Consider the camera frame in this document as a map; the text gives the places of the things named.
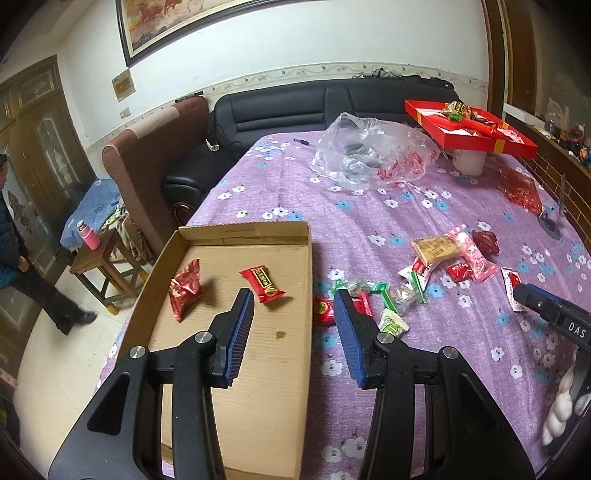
plastic bag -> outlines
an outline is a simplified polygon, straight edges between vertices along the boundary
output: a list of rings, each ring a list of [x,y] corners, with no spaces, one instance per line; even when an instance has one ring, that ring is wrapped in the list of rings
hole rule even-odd
[[[342,187],[362,190],[417,180],[440,153],[417,129],[342,113],[320,139],[310,167]]]

floral bedsheet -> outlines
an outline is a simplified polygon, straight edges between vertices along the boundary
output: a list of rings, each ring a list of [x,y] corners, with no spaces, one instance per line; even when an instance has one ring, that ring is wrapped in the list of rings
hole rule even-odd
[[[401,281],[397,272],[415,256],[412,240],[466,223],[496,233],[501,253],[495,262],[500,267],[516,269],[525,283],[591,309],[591,259],[572,226],[562,218],[563,237],[554,241],[534,215],[511,204],[498,190],[499,164],[527,173],[513,157],[488,159],[479,177],[460,174],[440,157],[414,184],[347,192],[317,176],[308,165],[315,151],[312,145],[321,135],[262,138],[212,189],[189,225],[307,221],[313,236],[314,293],[323,297],[337,278]],[[310,141],[311,146],[294,142],[294,137]],[[538,188],[543,203],[553,205]],[[426,295],[426,305],[404,315],[410,331],[402,339],[428,351],[446,345],[461,351],[499,404],[535,469],[541,468],[547,459],[541,426],[562,375],[573,363],[574,345],[533,312],[514,313],[500,273],[479,284],[471,280],[456,284],[439,268]],[[383,308],[379,297],[372,298],[372,308],[379,317]],[[116,355],[121,336],[111,356]],[[112,368],[110,359],[101,380]],[[303,479],[357,478],[374,399],[374,391],[359,390],[351,379],[336,327],[315,325]],[[418,412],[415,424],[413,469],[419,473],[424,412]],[[166,471],[171,475],[170,466]]]

framed painting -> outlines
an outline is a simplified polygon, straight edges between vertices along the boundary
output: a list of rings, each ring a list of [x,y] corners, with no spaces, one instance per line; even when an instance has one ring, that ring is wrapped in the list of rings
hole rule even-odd
[[[290,0],[115,0],[127,66],[194,28]]]

pink thermos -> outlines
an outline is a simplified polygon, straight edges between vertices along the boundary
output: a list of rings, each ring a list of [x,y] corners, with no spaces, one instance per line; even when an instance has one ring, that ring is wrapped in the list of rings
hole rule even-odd
[[[80,220],[80,222],[77,223],[77,226],[80,236],[82,237],[82,240],[84,240],[84,243],[88,245],[88,248],[91,250],[96,250],[99,248],[100,238],[96,232],[86,225],[84,220]]]

shoe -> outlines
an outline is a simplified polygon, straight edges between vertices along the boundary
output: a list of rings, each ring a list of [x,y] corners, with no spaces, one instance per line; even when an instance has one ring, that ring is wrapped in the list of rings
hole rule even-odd
[[[96,312],[84,312],[82,317],[80,317],[80,320],[78,320],[76,323],[78,325],[90,325],[96,320],[97,317],[98,313]]]

